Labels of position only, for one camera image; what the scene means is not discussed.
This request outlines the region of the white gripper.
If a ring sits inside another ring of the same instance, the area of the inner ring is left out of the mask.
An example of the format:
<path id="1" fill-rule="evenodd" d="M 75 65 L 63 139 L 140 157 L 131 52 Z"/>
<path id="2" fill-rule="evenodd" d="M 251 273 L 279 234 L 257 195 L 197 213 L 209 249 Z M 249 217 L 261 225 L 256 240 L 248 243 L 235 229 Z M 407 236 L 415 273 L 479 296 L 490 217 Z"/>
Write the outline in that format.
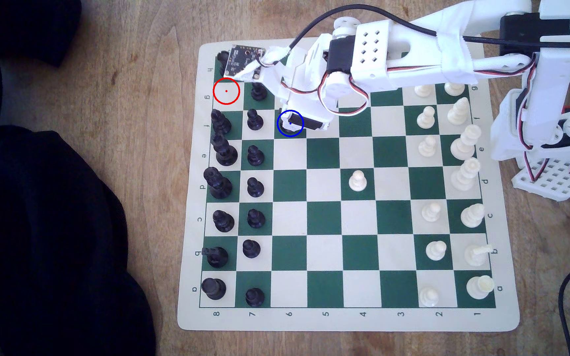
<path id="1" fill-rule="evenodd" d="M 288 57 L 286 67 L 293 70 L 293 77 L 280 79 L 278 93 L 284 112 L 280 133 L 285 137 L 305 137 L 305 129 L 325 131 L 336 118 L 322 106 L 317 92 L 327 69 L 324 52 L 332 39 L 332 35 L 321 35 L 310 49 L 295 47 Z"/>

